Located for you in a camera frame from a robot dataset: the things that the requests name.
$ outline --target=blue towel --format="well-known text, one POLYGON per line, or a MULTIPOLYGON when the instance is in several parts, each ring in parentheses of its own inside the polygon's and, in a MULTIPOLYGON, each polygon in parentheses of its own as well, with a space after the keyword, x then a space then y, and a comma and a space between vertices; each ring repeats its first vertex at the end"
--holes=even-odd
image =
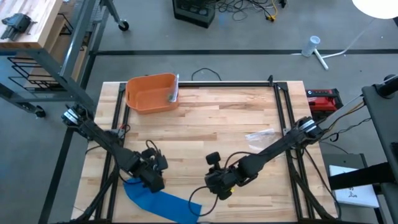
MULTIPOLYGON (((139 182, 139 179, 129 179, 127 182, 139 182)), ((196 223, 198 217, 191 213, 188 201, 165 192, 152 193, 142 184, 126 184, 124 190, 127 196, 140 208, 175 221, 177 223, 196 223)), ((201 205, 191 202, 192 211, 200 214, 201 205)))

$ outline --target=gray floor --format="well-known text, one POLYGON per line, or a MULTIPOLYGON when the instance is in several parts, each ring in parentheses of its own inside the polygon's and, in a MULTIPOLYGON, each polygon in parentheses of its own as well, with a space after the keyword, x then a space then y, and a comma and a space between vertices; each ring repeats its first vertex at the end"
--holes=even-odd
MULTIPOLYGON (((159 49, 301 49, 308 37, 319 35, 320 49, 343 49, 371 20, 347 0, 290 1, 273 24, 262 13, 248 10, 249 17, 235 22, 231 14, 217 13, 209 29, 177 21, 170 1, 116 1, 121 17, 130 22, 131 31, 121 33, 110 19, 101 50, 159 49)), ((397 49, 398 27, 392 20, 376 20, 354 49, 397 49)), ((182 80, 202 67, 217 71, 224 80, 303 80, 307 88, 337 88, 345 103, 360 94, 362 86, 380 82, 398 73, 398 55, 347 55, 327 60, 324 71, 316 58, 291 55, 242 56, 153 56, 98 57, 87 92, 98 99, 105 81, 126 81, 131 77, 161 72, 179 73, 182 80)), ((1 82, 10 88, 7 76, 15 75, 10 64, 0 60, 1 82)), ((199 73, 197 80, 215 80, 210 73, 199 73)), ((47 118, 33 116, 0 101, 0 220, 5 223, 37 223, 65 127, 60 115, 63 103, 41 103, 47 118)), ((343 119, 336 129, 356 124, 369 116, 366 110, 343 119)), ((72 212, 83 166, 86 141, 75 137, 65 166, 51 222, 66 221, 72 212)), ((341 135, 336 143, 348 152, 365 154, 368 164, 386 160, 372 123, 341 135)), ((341 153, 322 145, 324 153, 341 153)), ((375 223, 370 209, 343 206, 343 219, 375 223)))

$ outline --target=wooden workbench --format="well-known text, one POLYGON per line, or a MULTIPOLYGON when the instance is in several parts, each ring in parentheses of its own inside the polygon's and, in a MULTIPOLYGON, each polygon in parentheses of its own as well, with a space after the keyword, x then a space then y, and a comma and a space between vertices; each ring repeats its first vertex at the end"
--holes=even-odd
MULTIPOLYGON (((302 82, 288 82, 294 116, 299 119, 310 116, 307 97, 302 82)), ((95 122, 103 129, 110 129, 113 120, 119 83, 103 84, 95 122)), ((138 115, 131 110, 128 124, 131 130, 126 136, 125 147, 142 151, 145 140, 151 139, 166 156, 169 168, 164 172, 164 192, 187 199, 194 189, 205 184, 204 175, 209 166, 205 156, 218 151, 221 163, 236 151, 251 151, 245 135, 265 129, 274 129, 281 136, 274 91, 269 87, 213 87, 181 88, 180 106, 174 111, 138 115)), ((287 123, 287 111, 284 107, 287 123)), ((323 178, 327 181, 325 166, 318 144, 308 147, 323 178)), ((95 149, 86 155, 72 218, 81 215, 97 194, 106 152, 95 149)), ((333 199, 304 156, 310 189, 326 210, 335 216, 333 199)), ((304 214, 305 201, 301 195, 304 214)), ((203 205, 202 213, 213 205, 215 195, 207 189, 195 194, 193 201, 203 205)), ((104 211, 108 198, 104 202, 104 211)), ((235 187, 233 195, 218 201, 215 210, 200 222, 289 222, 296 221, 292 190, 285 154, 277 156, 264 166, 259 177, 245 187, 235 187)), ((162 217, 141 210, 130 201, 119 181, 114 222, 169 222, 162 217)))
MULTIPOLYGON (((62 5, 62 0, 2 0, 0 1, 0 19, 11 17, 15 13, 28 15, 36 24, 29 34, 21 34, 17 40, 0 40, 1 48, 39 49, 44 47, 50 29, 62 5)), ((0 35, 7 26, 0 22, 0 35)))

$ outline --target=red battery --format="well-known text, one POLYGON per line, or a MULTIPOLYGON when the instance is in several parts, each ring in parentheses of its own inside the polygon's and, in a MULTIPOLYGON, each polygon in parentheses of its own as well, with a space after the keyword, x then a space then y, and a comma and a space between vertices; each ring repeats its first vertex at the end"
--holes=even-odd
POLYGON ((331 90, 306 90, 312 118, 318 121, 327 118, 343 107, 340 94, 336 88, 331 90))

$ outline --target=caster wheel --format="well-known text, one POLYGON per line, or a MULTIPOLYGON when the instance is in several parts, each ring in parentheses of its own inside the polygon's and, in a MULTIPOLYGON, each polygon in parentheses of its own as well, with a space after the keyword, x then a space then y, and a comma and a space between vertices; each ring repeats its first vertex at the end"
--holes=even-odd
POLYGON ((129 25, 129 23, 127 22, 127 21, 122 21, 122 23, 123 23, 123 26, 121 26, 121 25, 119 25, 119 29, 121 30, 121 31, 127 31, 127 30, 129 30, 129 28, 130 28, 130 25, 129 25))
POLYGON ((44 118, 45 117, 45 111, 41 106, 36 106, 36 117, 37 118, 44 118))

